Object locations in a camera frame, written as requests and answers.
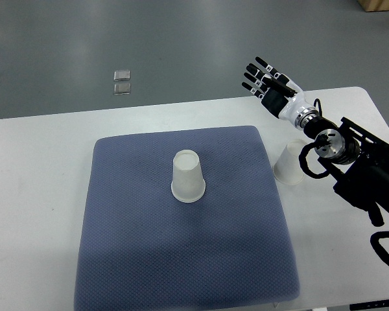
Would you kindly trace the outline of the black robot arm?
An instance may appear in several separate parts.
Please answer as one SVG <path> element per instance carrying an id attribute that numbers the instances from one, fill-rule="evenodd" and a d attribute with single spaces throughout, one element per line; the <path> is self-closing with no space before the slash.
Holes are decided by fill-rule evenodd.
<path id="1" fill-rule="evenodd" d="M 333 176 L 334 192 L 380 227 L 381 210 L 389 214 L 389 144 L 345 117 L 341 122 L 317 112 L 304 118 L 300 125 L 312 142 L 298 156 L 300 167 L 314 179 Z"/>

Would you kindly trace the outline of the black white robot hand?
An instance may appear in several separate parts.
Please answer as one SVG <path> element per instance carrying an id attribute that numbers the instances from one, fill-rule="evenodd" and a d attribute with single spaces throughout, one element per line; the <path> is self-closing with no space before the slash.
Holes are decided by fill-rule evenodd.
<path id="1" fill-rule="evenodd" d="M 274 117 L 289 121 L 299 130 L 321 115 L 307 102 L 301 87 L 258 56 L 255 63 L 246 66 L 244 77 L 248 81 L 242 83 L 243 88 L 257 97 Z"/>

